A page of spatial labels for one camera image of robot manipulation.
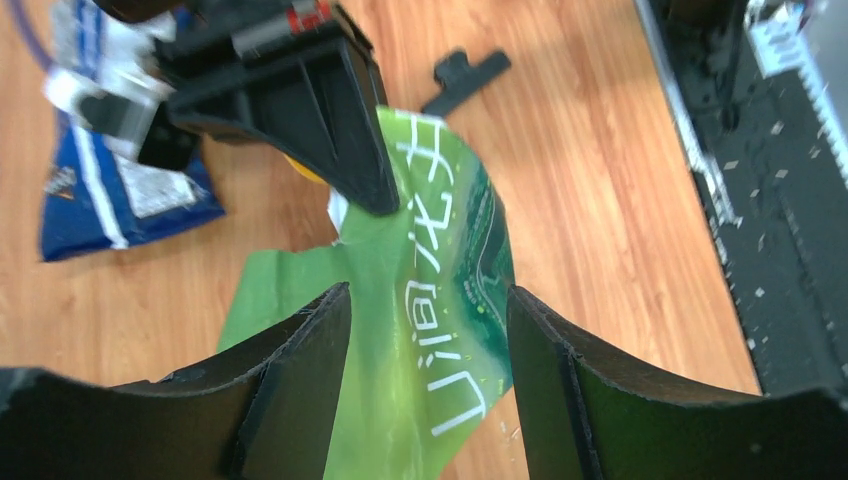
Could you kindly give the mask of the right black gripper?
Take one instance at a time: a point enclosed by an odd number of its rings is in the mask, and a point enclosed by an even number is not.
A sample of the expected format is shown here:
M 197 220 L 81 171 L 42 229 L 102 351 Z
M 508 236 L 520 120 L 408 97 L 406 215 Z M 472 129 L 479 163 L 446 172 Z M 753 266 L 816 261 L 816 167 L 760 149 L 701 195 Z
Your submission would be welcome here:
M 171 121 L 230 144 L 267 143 L 374 215 L 399 208 L 370 40 L 338 1 L 190 1 L 156 40 Z

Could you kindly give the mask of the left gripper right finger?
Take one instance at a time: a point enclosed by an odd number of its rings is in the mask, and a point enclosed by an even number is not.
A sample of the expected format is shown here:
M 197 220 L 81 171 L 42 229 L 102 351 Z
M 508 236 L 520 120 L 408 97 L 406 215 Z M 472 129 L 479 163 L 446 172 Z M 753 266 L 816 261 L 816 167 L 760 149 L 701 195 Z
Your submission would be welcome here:
M 507 336 L 533 479 L 843 479 L 847 390 L 756 396 L 647 363 L 512 286 Z

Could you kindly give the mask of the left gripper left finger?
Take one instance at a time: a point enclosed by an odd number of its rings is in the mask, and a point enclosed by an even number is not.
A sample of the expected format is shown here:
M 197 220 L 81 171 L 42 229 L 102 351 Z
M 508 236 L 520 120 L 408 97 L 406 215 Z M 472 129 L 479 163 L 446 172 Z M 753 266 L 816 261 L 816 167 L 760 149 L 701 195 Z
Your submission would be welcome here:
M 319 479 L 351 331 L 349 287 L 158 382 L 1 371 L 5 479 Z

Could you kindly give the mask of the yellow plastic scoop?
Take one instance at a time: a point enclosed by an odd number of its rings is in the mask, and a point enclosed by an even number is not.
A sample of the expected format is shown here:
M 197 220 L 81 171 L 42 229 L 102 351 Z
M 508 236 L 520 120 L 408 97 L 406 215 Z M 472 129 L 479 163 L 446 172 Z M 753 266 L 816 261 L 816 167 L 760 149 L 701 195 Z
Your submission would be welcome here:
M 292 168 L 305 179 L 319 185 L 327 185 L 327 182 L 323 178 L 315 174 L 313 171 L 311 171 L 289 155 L 284 154 L 284 158 L 292 166 Z

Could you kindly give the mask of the black bag clip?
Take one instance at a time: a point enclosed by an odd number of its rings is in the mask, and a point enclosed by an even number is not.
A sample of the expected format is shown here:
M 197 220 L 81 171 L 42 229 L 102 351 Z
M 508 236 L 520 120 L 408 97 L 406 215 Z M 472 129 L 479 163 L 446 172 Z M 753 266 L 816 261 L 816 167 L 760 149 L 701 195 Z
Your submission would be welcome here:
M 464 49 L 452 51 L 434 66 L 433 78 L 440 92 L 428 100 L 420 112 L 438 117 L 449 115 L 511 66 L 510 58 L 500 49 L 475 65 L 469 62 Z

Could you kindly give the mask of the green litter bag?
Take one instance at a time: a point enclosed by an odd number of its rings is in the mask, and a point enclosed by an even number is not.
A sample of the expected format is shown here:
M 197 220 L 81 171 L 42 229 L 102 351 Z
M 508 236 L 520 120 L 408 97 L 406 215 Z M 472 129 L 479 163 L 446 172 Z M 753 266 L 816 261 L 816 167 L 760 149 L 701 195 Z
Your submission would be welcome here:
M 435 479 L 513 383 L 509 232 L 481 160 L 444 120 L 389 107 L 378 117 L 398 211 L 374 216 L 333 193 L 331 246 L 251 254 L 219 345 L 347 283 L 351 339 L 325 475 Z

